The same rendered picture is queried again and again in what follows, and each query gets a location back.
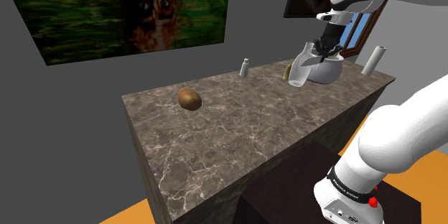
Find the brown framed window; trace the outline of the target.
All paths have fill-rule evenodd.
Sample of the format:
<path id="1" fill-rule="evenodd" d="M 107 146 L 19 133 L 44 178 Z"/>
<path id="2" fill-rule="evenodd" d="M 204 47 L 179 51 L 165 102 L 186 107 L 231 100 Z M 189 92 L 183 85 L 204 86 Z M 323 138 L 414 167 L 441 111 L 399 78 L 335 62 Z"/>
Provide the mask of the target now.
<path id="1" fill-rule="evenodd" d="M 353 15 L 340 38 L 340 45 L 342 46 L 341 56 L 347 58 L 358 55 L 361 52 L 387 2 L 385 0 L 373 13 Z"/>

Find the white bowl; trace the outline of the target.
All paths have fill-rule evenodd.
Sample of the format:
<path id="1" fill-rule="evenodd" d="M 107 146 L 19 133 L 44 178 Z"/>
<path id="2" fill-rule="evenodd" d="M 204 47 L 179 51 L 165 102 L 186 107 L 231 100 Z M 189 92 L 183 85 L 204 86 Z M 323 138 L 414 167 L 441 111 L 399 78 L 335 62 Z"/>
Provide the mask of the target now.
<path id="1" fill-rule="evenodd" d="M 326 57 L 322 63 L 311 65 L 308 80 L 314 83 L 330 84 L 335 82 L 342 73 L 344 57 L 338 53 Z"/>

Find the white paper roll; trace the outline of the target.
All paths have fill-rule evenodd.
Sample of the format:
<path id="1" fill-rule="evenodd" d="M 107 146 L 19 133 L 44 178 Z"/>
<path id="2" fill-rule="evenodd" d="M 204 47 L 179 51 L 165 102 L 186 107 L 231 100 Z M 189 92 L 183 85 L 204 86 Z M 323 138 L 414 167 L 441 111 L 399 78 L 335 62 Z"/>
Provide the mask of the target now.
<path id="1" fill-rule="evenodd" d="M 375 67 L 378 65 L 379 61 L 381 60 L 382 56 L 384 55 L 386 51 L 386 48 L 383 46 L 377 46 L 371 56 L 369 57 L 368 61 L 365 64 L 365 67 L 362 70 L 363 75 L 371 75 L 373 71 L 375 70 Z"/>

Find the brown potato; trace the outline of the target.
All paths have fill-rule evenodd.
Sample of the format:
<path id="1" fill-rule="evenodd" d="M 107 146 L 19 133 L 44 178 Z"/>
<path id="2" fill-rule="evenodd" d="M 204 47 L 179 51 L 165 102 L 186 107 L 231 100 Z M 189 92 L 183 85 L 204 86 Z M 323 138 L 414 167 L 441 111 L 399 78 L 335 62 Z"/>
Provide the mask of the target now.
<path id="1" fill-rule="evenodd" d="M 188 111 L 196 111 L 202 106 L 200 95 L 190 88 L 179 90 L 177 98 L 179 105 Z"/>

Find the green animal wall painting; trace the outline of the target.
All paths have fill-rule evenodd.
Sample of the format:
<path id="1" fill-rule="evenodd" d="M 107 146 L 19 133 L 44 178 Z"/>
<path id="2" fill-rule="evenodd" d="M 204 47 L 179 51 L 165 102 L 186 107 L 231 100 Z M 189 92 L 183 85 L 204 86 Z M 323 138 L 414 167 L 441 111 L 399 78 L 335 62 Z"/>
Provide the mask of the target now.
<path id="1" fill-rule="evenodd" d="M 228 0 L 13 0 L 47 65 L 219 44 Z"/>

